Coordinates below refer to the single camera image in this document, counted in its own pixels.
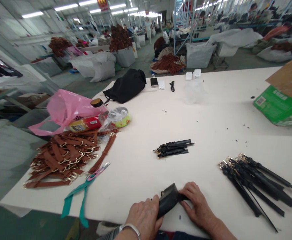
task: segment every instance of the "workbench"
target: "workbench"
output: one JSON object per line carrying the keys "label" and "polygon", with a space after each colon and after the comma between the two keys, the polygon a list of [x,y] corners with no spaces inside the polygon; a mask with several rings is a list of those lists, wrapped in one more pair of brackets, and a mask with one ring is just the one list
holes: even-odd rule
{"label": "workbench", "polygon": [[[165,90],[151,87],[147,78],[145,89],[127,103],[110,101],[110,109],[128,108],[132,120],[120,129],[103,162],[110,166],[88,188],[86,218],[123,224],[133,203],[160,196],[172,183],[181,189],[194,181],[215,215],[238,239],[292,239],[292,208],[274,201],[285,211],[283,218],[256,197],[278,228],[276,234],[264,217],[254,216],[218,167],[227,156],[235,158],[242,152],[292,183],[292,127],[273,125],[251,99],[269,86],[265,80],[279,68],[203,73],[206,95],[202,104],[185,103],[185,75],[158,77],[165,81]],[[175,92],[170,90],[171,81],[175,81]],[[106,100],[102,93],[95,98]],[[188,154],[158,159],[153,152],[163,143],[185,139],[195,143]],[[29,172],[0,202],[19,216],[31,209],[61,214],[64,198],[85,181],[83,175],[70,186],[23,189]],[[291,189],[285,191],[292,197]],[[79,216],[83,194],[73,197],[71,216]],[[207,237],[180,204],[166,214],[161,229]]]}

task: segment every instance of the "green strap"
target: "green strap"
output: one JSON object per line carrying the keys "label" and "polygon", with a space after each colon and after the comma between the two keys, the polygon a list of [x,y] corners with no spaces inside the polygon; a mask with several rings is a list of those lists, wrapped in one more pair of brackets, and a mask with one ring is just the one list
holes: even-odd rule
{"label": "green strap", "polygon": [[85,228],[88,228],[88,221],[85,219],[85,199],[86,199],[87,187],[85,187],[84,198],[82,201],[82,206],[80,207],[79,220]]}
{"label": "green strap", "polygon": [[78,193],[78,192],[81,192],[84,189],[85,190],[84,191],[84,198],[83,198],[82,206],[81,206],[80,212],[79,212],[79,219],[80,219],[80,222],[82,223],[82,225],[85,228],[88,228],[88,221],[87,221],[87,219],[85,219],[85,200],[86,200],[87,187],[90,184],[92,184],[94,180],[95,180],[95,178],[93,180],[91,180],[90,182],[86,180],[86,182],[79,185],[77,188],[75,188],[73,191],[71,191],[68,194],[68,196],[64,199],[64,207],[63,207],[61,218],[64,218],[69,214],[70,207],[72,205],[73,195]]}

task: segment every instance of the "white charger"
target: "white charger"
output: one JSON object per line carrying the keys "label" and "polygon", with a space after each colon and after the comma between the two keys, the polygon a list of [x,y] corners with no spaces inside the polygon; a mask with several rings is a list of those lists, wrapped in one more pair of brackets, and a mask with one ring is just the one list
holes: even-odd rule
{"label": "white charger", "polygon": [[158,81],[158,87],[159,87],[159,90],[164,90],[165,89],[165,81],[164,80]]}
{"label": "white charger", "polygon": [[187,81],[192,80],[192,73],[191,72],[187,72],[186,73],[186,78]]}
{"label": "white charger", "polygon": [[193,72],[193,78],[200,78],[200,76],[201,76],[201,69],[196,69]]}

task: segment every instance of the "black backpack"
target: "black backpack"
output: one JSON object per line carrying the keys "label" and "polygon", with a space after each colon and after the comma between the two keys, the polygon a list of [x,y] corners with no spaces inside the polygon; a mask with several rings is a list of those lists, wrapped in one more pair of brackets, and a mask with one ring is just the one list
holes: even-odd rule
{"label": "black backpack", "polygon": [[117,101],[119,103],[125,103],[138,95],[146,85],[146,76],[142,70],[129,69],[125,75],[118,78],[113,87],[103,91],[106,97]]}

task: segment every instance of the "cardboard box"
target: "cardboard box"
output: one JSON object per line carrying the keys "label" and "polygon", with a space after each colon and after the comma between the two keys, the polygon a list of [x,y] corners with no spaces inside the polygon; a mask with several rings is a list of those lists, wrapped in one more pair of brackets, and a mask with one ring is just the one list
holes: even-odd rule
{"label": "cardboard box", "polygon": [[271,85],[254,101],[253,105],[273,124],[292,125],[292,61],[271,75]]}
{"label": "cardboard box", "polygon": [[48,98],[50,98],[50,95],[47,93],[26,93],[20,95],[17,101],[30,109],[34,109],[38,104],[44,102]]}

